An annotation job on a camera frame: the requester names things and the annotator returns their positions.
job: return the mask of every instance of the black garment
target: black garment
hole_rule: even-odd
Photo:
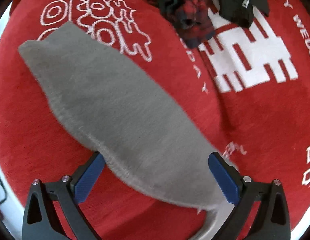
[[[253,5],[268,16],[270,10],[267,0],[249,0],[248,4],[246,3],[247,8],[243,2],[244,0],[219,0],[219,15],[246,28],[251,26],[254,19]]]

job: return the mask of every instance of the metal screw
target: metal screw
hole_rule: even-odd
[[[243,177],[243,180],[244,180],[245,182],[251,182],[251,181],[252,181],[252,178],[249,177],[249,176],[244,176],[244,177]]]
[[[67,181],[69,181],[69,179],[70,179],[70,177],[69,177],[68,175],[65,175],[65,176],[63,176],[63,177],[61,178],[61,181],[62,181],[62,182],[67,182]]]
[[[33,185],[37,185],[39,183],[39,179],[34,179],[34,181],[32,182]]]
[[[274,184],[277,185],[277,186],[279,186],[279,185],[281,185],[281,182],[280,182],[278,179],[275,179],[275,180],[274,180]]]

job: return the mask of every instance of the red cloth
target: red cloth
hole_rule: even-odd
[[[220,35],[210,41],[216,42],[216,48],[205,44],[199,52],[188,50],[158,9],[145,0],[21,0],[0,41],[0,164],[21,202],[25,203],[34,178],[44,182],[60,179],[91,154],[57,122],[17,51],[24,41],[43,39],[71,19],[97,40],[122,49],[174,97],[212,144],[221,152],[227,149],[225,154],[242,174],[263,182],[280,179],[294,228],[310,206],[310,182],[302,185],[303,174],[309,171],[306,175],[310,175],[306,152],[310,146],[310,43],[306,45],[302,37],[306,35],[303,29],[310,37],[310,17],[299,0],[288,0],[293,8],[284,5],[287,0],[268,1],[268,24],[255,21],[261,36],[254,37],[252,32],[219,19]],[[118,18],[133,16],[133,22],[126,18],[131,33],[114,24],[112,12]],[[295,15],[301,20],[298,26]],[[270,49],[269,28],[281,37],[282,41],[272,37],[281,51]],[[220,54],[214,61],[218,48],[225,51],[222,36],[233,37],[227,36],[228,32],[244,35],[233,47],[246,71],[259,68],[254,78],[243,76],[239,70],[223,74],[224,69],[233,67],[223,65],[229,54]],[[247,48],[254,49],[253,59]],[[265,69],[270,80],[263,81],[261,66],[250,65],[244,55],[253,62],[269,56]],[[279,69],[268,67],[274,67],[278,60],[284,81]],[[297,76],[287,70],[287,60]],[[230,73],[242,90],[235,92]],[[230,91],[218,83],[217,74],[226,80]],[[81,208],[101,237],[109,240],[187,239],[201,227],[205,216],[204,212],[197,215],[194,209],[143,196],[107,168]]]

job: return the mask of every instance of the plaid garment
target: plaid garment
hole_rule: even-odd
[[[188,48],[193,49],[214,34],[206,0],[150,0],[171,22]]]

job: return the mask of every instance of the blue rubber pad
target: blue rubber pad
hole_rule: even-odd
[[[237,205],[239,203],[239,188],[213,154],[208,157],[208,166],[228,203]]]
[[[101,154],[98,154],[74,187],[74,200],[77,204],[82,203],[87,199],[96,180],[103,171],[104,166],[104,157]]]

